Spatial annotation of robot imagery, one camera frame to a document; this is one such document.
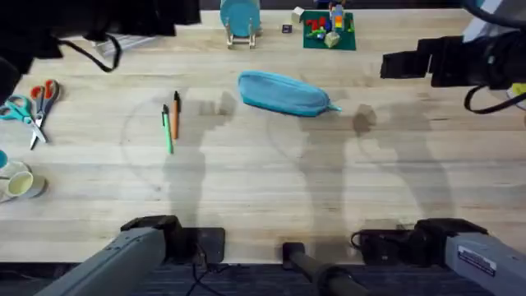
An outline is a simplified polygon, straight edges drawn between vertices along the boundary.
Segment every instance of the wooden table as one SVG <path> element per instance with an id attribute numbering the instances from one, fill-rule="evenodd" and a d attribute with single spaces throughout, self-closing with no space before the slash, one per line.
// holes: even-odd
<path id="1" fill-rule="evenodd" d="M 252 51 L 227 50 L 218 13 L 203 12 L 203 25 L 126 52 L 112 74 L 69 49 L 36 62 L 17 93 L 63 84 L 44 129 L 52 144 L 29 151 L 25 127 L 2 123 L 0 146 L 49 188 L 0 204 L 0 261 L 83 261 L 128 220 L 165 214 L 224 227 L 228 262 L 277 261 L 285 241 L 321 260 L 356 259 L 352 231 L 437 216 L 526 252 L 523 112 L 477 116 L 462 106 L 466 88 L 379 77 L 383 53 L 461 34 L 466 12 L 355 11 L 357 52 L 302 49 L 298 28 L 280 31 L 289 12 L 261 15 Z M 246 106 L 237 78 L 249 69 L 322 87 L 344 111 L 296 118 Z M 181 137 L 167 155 L 160 113 L 175 90 Z"/>

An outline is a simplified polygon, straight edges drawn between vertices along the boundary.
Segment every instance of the white cup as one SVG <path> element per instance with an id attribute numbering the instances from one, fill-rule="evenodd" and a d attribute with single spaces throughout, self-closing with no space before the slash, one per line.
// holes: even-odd
<path id="1" fill-rule="evenodd" d="M 7 184 L 7 195 L 10 197 L 36 197 L 42 190 L 46 179 L 30 172 L 19 172 L 11 177 Z"/>

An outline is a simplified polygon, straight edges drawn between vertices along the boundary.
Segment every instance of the scissors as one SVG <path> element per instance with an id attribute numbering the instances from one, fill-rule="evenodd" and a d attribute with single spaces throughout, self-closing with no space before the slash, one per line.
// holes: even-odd
<path id="1" fill-rule="evenodd" d="M 12 95 L 7 98 L 6 103 L 0 107 L 0 119 L 20 120 L 29 126 L 42 142 L 48 141 L 31 117 L 31 102 L 25 96 Z"/>
<path id="2" fill-rule="evenodd" d="M 31 90 L 31 99 L 36 103 L 36 125 L 42 128 L 46 115 L 60 93 L 60 85 L 55 80 L 46 80 L 44 86 L 35 86 Z M 36 132 L 31 137 L 30 150 L 35 147 L 36 139 L 39 138 Z"/>

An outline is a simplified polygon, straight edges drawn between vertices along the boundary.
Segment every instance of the cable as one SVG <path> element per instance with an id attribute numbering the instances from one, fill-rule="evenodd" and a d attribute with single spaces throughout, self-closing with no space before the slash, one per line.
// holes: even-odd
<path id="1" fill-rule="evenodd" d="M 122 49 L 121 49 L 121 45 L 118 43 L 118 41 L 117 41 L 117 39 L 115 39 L 115 37 L 113 37 L 111 35 L 108 35 L 108 34 L 106 34 L 106 37 L 112 42 L 113 46 L 115 47 L 115 55 L 113 56 L 113 65 L 111 67 L 108 67 L 108 66 L 104 65 L 97 58 L 95 58 L 94 56 L 92 56 L 91 54 L 86 52 L 84 49 L 82 49 L 80 46 L 74 44 L 73 42 L 71 42 L 69 40 L 57 39 L 57 42 L 60 45 L 69 46 L 70 48 L 74 49 L 76 52 L 86 56 L 88 59 L 91 60 L 91 62 L 94 62 L 95 65 L 97 65 L 97 67 L 100 68 L 100 70 L 102 70 L 102 71 L 104 71 L 106 73 L 110 73 L 113 70 L 118 68 L 118 64 L 121 61 Z"/>
<path id="2" fill-rule="evenodd" d="M 191 265 L 191 276 L 193 277 L 194 279 L 194 283 L 191 285 L 190 289 L 187 291 L 187 294 L 186 296 L 190 296 L 191 293 L 194 291 L 194 289 L 196 288 L 196 286 L 200 286 L 202 287 L 203 289 L 207 290 L 209 293 L 211 294 L 214 294 L 215 296 L 225 296 L 224 294 L 220 293 L 220 292 L 217 292 L 216 290 L 212 289 L 209 285 L 201 282 L 201 280 L 206 276 L 208 275 L 210 272 L 214 272 L 216 275 L 222 273 L 223 271 L 226 271 L 228 268 L 230 268 L 230 265 L 226 265 L 225 267 L 221 268 L 221 269 L 218 269 L 217 266 L 214 266 L 215 268 L 212 269 L 212 265 L 208 263 L 207 261 L 207 257 L 206 257 L 206 252 L 205 250 L 203 249 L 203 247 L 198 243 L 196 245 L 196 248 L 198 250 L 198 252 L 201 254 L 201 257 L 203 259 L 203 263 L 204 265 L 206 266 L 206 271 L 203 272 L 201 275 L 199 275 L 199 277 L 197 276 L 197 270 L 196 270 L 196 263 L 193 263 Z"/>
<path id="3" fill-rule="evenodd" d="M 509 108 L 509 107 L 511 107 L 513 105 L 516 105 L 516 104 L 526 100 L 526 93 L 524 93 L 524 94 L 521 94 L 521 95 L 517 95 L 514 98 L 508 99 L 508 100 L 506 100 L 506 101 L 504 101 L 502 103 L 499 103 L 499 104 L 496 104 L 494 106 L 488 107 L 488 108 L 473 109 L 472 106 L 471 106 L 471 100 L 473 99 L 473 96 L 475 95 L 475 93 L 477 91 L 479 91 L 480 89 L 482 89 L 483 87 L 485 87 L 485 86 L 476 86 L 476 87 L 472 88 L 468 92 L 466 97 L 464 98 L 464 107 L 468 111 L 471 111 L 471 112 L 473 112 L 475 114 L 489 114 L 489 113 L 494 113 L 494 112 L 497 112 L 497 111 L 501 111 L 502 109 Z"/>
<path id="4" fill-rule="evenodd" d="M 476 0 L 464 0 L 464 8 L 475 17 L 490 24 L 522 30 L 526 29 L 526 21 L 508 19 L 502 16 L 497 16 L 490 12 L 486 12 L 477 5 Z"/>

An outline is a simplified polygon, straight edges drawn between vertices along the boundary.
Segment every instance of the label sticker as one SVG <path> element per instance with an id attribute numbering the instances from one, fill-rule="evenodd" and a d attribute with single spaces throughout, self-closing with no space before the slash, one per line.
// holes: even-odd
<path id="1" fill-rule="evenodd" d="M 459 259 L 488 275 L 495 276 L 496 263 L 466 247 L 459 246 Z"/>

